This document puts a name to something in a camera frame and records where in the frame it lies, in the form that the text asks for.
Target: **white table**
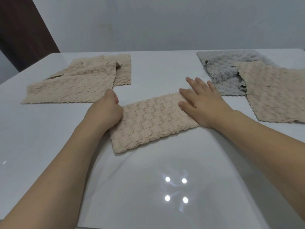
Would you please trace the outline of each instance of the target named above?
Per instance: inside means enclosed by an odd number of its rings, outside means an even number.
[[[282,67],[305,68],[303,50],[257,51]],[[51,54],[0,85],[0,219],[60,151],[90,106],[21,105],[26,86],[65,68],[74,58],[119,53]],[[128,53],[132,84],[114,88],[121,105],[187,88],[186,76],[209,79],[196,51]],[[224,99],[232,108],[256,119],[245,97]],[[263,124],[305,142],[304,124]],[[78,226],[304,228],[273,186],[214,130],[188,130],[121,156],[113,154],[109,135],[103,140]]]

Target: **left hand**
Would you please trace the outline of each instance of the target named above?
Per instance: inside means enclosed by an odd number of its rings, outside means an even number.
[[[118,97],[112,89],[107,89],[105,95],[90,106],[83,121],[107,131],[122,116],[123,108],[119,105]]]

